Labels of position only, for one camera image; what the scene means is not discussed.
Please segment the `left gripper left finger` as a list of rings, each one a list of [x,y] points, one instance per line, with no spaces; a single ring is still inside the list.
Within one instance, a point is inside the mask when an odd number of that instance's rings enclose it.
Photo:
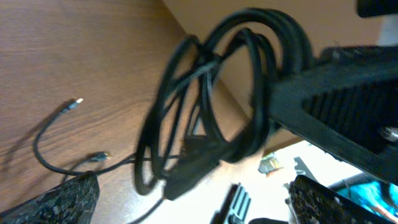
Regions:
[[[1,212],[1,223],[90,223],[100,196],[92,171]]]

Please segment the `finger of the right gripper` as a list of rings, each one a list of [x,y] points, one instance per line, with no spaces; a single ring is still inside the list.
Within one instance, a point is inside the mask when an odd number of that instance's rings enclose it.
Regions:
[[[397,183],[397,47],[329,47],[276,84],[270,117],[338,159]]]

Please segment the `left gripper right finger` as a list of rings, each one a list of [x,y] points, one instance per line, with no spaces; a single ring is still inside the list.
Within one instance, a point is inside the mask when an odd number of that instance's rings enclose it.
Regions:
[[[297,223],[390,222],[304,175],[290,183],[288,205]]]

